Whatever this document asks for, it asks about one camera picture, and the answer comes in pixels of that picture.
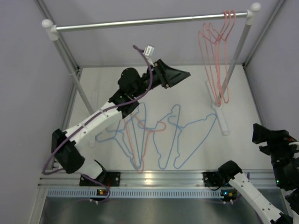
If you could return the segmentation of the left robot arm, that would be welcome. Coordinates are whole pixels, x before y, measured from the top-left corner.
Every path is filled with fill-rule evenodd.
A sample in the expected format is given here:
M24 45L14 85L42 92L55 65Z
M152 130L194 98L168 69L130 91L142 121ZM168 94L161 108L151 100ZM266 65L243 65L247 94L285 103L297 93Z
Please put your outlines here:
M190 72L166 65L161 59L142 75L135 68L126 68L117 82L119 89L102 108L72 128L53 132L52 154L66 173L79 172L95 186L101 186L107 171L97 160L86 159L80 153L85 144L92 136L131 114L138 107L138 100L150 90L158 86L171 88L190 75Z

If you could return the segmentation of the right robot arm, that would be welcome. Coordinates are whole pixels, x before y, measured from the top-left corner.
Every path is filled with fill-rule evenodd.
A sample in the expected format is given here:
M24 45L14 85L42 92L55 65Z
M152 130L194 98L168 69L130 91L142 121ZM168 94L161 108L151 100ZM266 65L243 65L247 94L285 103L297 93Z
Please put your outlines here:
M264 224L297 224L299 222L299 142L286 130L270 130L255 123L252 142L260 152L270 156L276 186L290 194L285 196L293 215L289 216L272 205L249 181L242 169L228 161L218 169L217 179L222 185L234 187L251 205Z

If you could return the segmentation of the grey clothes rack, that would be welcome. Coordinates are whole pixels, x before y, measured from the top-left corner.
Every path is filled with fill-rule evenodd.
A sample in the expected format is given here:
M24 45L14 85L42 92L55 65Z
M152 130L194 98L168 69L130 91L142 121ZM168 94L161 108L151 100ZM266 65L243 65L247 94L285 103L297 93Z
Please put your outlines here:
M235 51L235 54L233 56L233 59L236 60L241 52L241 49L243 48L244 42L247 38L248 32L252 26L252 23L254 21L254 18L256 14L260 11L261 5L260 3L254 3L251 5L250 9L246 12L240 12L240 13L229 13L224 12L222 14L214 14L214 15L199 15L199 16L187 16L187 17L170 17L170 18L157 18L157 19L144 19L144 20L133 20L133 21L114 21L114 22L106 22L106 23L95 23L95 24L84 24L84 25L74 25L74 26L65 26L65 27L58 27L49 19L45 19L42 21L42 27L46 30L49 38L52 40L52 42L55 44L57 51L59 52L61 58L63 60L66 59L66 56L64 55L64 51L61 46L59 46L59 33L61 32L71 32L71 31L78 31L78 30L89 30L89 29L100 29L100 28L118 28L118 27L132 27L132 26L143 26L143 25L155 25L155 24L167 24L167 23L180 23L180 22L190 22L190 21L204 21L204 20L214 20L214 19L227 19L230 18L245 18L246 19L246 25L243 29L242 36L239 40L237 49ZM145 57L143 55L143 51L139 49L138 47L134 46L134 49L136 49L141 56L144 58L147 66L149 67L151 64L149 62L148 57ZM90 115L95 113L91 105L86 98L86 95L84 91L82 90L81 84L78 81L77 75L74 71L71 71L71 75L74 77L75 86L77 90L79 91L82 100L84 101Z

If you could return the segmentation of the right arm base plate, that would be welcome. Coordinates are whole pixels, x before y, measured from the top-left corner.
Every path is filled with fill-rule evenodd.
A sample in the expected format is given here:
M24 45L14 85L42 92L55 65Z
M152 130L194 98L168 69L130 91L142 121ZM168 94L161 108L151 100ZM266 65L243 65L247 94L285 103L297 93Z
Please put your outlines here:
M222 187L225 185L224 178L218 171L203 172L205 187Z

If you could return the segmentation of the aluminium mounting rail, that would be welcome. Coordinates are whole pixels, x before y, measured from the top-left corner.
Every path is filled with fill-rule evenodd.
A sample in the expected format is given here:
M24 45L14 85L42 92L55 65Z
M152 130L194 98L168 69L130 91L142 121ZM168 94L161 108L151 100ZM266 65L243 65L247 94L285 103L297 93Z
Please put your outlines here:
M274 174L270 170L244 170L249 173L249 181L258 189L276 187ZM80 174L57 172L41 175L40 187L77 187ZM148 170L139 174L133 170L123 170L120 174L121 188L204 188L202 170Z

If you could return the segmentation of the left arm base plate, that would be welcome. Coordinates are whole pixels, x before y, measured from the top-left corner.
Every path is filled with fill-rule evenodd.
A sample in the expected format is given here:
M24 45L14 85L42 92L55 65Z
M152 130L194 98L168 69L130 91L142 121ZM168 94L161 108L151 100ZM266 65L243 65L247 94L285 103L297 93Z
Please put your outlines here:
M121 173L114 172L114 171L107 171L105 174L101 174L95 180L108 186L108 187L119 187L120 180L121 180ZM94 187L94 186L99 186L99 185L86 179L85 177L83 177L81 175L80 181L79 181L79 186Z

